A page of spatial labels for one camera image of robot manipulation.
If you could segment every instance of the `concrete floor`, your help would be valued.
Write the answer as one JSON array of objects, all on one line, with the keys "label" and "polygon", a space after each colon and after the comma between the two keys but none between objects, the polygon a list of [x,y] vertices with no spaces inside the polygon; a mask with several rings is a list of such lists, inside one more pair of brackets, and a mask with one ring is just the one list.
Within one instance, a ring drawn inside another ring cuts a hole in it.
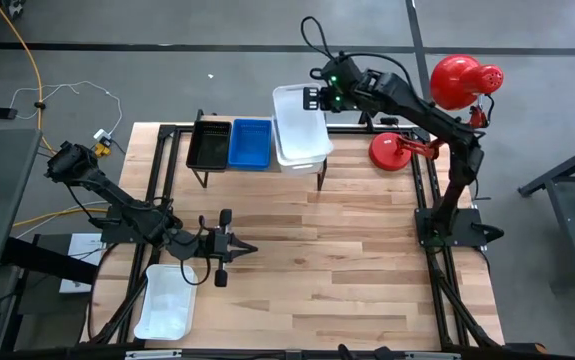
[{"label": "concrete floor", "polygon": [[[177,52],[34,52],[44,83],[89,80],[121,98],[125,115],[115,137],[123,146],[136,121],[190,120],[198,108],[232,115],[271,114],[273,88],[309,81],[309,69],[324,65],[322,56],[300,46],[304,44],[299,23],[306,15],[322,22],[330,45],[384,47],[382,52],[405,64],[418,89],[426,79],[424,63],[431,72],[443,53],[476,52],[482,62],[500,65],[506,80],[494,96],[497,105],[482,141],[486,157],[479,174],[480,195],[492,200],[480,202],[479,208],[486,222],[506,232],[489,249],[503,332],[508,342],[541,342],[552,353],[575,355],[575,293],[556,296],[549,288],[561,272],[575,269],[575,257],[546,194],[523,199],[516,192],[575,153],[575,0],[416,0],[410,13],[417,14],[420,38],[410,31],[416,24],[408,17],[412,4],[411,0],[31,0],[17,26],[32,42],[196,45]],[[317,39],[313,29],[310,36]],[[1,19],[0,41],[15,41]],[[377,60],[359,65],[392,69]],[[0,50],[0,106],[9,105],[15,89],[35,84],[22,51]],[[91,88],[82,90],[74,95],[63,89],[47,102],[44,132],[52,145],[64,140],[91,144],[97,129],[108,129],[116,121],[111,98]],[[20,113],[27,114],[35,96],[26,93],[17,101]],[[329,121],[355,120],[342,114]],[[32,126],[35,120],[0,121],[0,128]],[[101,167],[118,180],[122,160],[116,154],[102,160]],[[18,219],[73,204],[64,187],[42,176],[45,166],[39,158]],[[79,194],[83,201],[95,199],[86,192]],[[84,231],[93,228],[78,215],[40,229],[45,234]],[[59,316],[61,320],[54,323],[71,321]],[[78,333],[70,327],[72,334]],[[53,336],[58,340],[50,343],[49,337],[32,336],[31,331],[54,331],[45,330],[45,324],[27,331],[26,346],[75,342]]]}]

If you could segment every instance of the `wooden table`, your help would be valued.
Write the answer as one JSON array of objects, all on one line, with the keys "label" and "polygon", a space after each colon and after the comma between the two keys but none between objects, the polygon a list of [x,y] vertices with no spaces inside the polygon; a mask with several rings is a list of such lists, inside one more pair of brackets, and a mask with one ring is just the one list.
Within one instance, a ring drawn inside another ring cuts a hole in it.
[{"label": "wooden table", "polygon": [[[136,198],[145,197],[159,125],[134,124],[120,187]],[[195,231],[200,214],[214,225],[220,209],[231,208],[236,235],[259,251],[228,266],[227,288],[214,287],[210,279],[197,289],[186,338],[149,341],[148,347],[331,350],[344,343],[356,350],[382,345],[439,349],[427,262],[414,229],[417,204],[410,166],[398,172],[376,169],[367,156],[371,136],[331,135],[335,150],[321,192],[315,190],[315,176],[271,172],[213,174],[203,189],[185,166],[190,136],[184,134],[180,145],[172,192],[175,215]],[[440,157],[436,167],[445,189],[448,157]],[[461,206],[470,203],[465,191]],[[120,245],[103,265],[93,299],[93,331],[123,300],[133,252],[134,246]],[[463,301],[502,343],[485,261],[463,248],[454,248],[454,261]],[[161,263],[179,262],[165,253]],[[202,277],[204,260],[190,263]],[[140,305],[134,311],[132,327]],[[446,312],[456,339],[450,306]]]}]

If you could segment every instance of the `stacked white bins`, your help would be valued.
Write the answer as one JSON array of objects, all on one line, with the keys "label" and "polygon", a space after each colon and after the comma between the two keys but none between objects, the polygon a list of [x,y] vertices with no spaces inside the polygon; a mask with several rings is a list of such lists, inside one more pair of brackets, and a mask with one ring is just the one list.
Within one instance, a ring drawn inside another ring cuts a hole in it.
[{"label": "stacked white bins", "polygon": [[325,114],[303,109],[303,89],[319,88],[318,84],[280,86],[274,90],[273,119],[276,158],[286,174],[317,173],[327,154],[334,150],[329,140]]}]

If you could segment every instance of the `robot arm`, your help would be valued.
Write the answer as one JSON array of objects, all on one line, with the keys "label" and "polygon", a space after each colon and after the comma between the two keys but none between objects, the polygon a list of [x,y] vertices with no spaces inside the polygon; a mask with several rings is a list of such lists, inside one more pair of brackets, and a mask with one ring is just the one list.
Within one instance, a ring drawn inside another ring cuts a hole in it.
[{"label": "robot arm", "polygon": [[[219,226],[207,228],[201,221],[201,228],[207,235],[191,234],[183,230],[183,223],[173,215],[171,199],[161,199],[160,205],[136,200],[109,180],[98,168],[95,154],[82,145],[65,142],[60,151],[47,162],[46,177],[67,187],[81,186],[93,191],[111,204],[112,218],[91,218],[90,222],[100,228],[123,226],[129,229],[136,242],[146,242],[154,247],[166,247],[170,254],[184,261],[192,257],[211,258],[219,261],[216,271],[216,286],[227,285],[223,264],[236,257],[258,250],[255,246],[240,241],[229,231],[231,210],[221,212]],[[229,246],[242,250],[229,250]]]},{"label": "robot arm", "polygon": [[[428,226],[438,237],[451,235],[458,199],[465,187],[476,179],[484,156],[478,143],[482,133],[460,123],[458,118],[436,108],[434,103],[419,98],[400,76],[370,69],[361,72],[352,59],[356,55],[341,52],[324,68],[311,71],[314,79],[324,80],[327,86],[319,91],[305,89],[305,109],[360,110],[371,116],[379,112],[400,115],[436,136],[437,140],[431,145],[433,148],[425,155],[434,154],[432,157],[435,157],[437,147],[448,144],[450,182],[444,196],[434,204]],[[423,144],[416,145],[419,149],[426,149]]]}]

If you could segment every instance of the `white bin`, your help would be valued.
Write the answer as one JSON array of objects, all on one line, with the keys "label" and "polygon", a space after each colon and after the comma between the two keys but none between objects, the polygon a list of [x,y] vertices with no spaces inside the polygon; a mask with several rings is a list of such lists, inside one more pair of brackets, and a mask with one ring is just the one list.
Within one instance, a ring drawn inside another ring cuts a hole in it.
[{"label": "white bin", "polygon": [[281,149],[280,135],[276,130],[276,119],[272,119],[274,144],[276,147],[276,159],[280,165],[280,171],[289,175],[305,175],[320,172],[327,155],[321,155],[308,159],[290,160],[285,157]]},{"label": "white bin", "polygon": [[283,160],[295,161],[293,165],[308,165],[324,161],[334,145],[329,140],[325,114],[321,110],[303,109],[303,89],[318,84],[279,86],[274,89],[276,125],[274,133],[280,138]]},{"label": "white bin", "polygon": [[[196,282],[196,273],[184,266],[185,276]],[[189,333],[194,316],[196,287],[183,280],[178,265],[147,268],[147,291],[134,335],[147,340],[179,340]]]}]

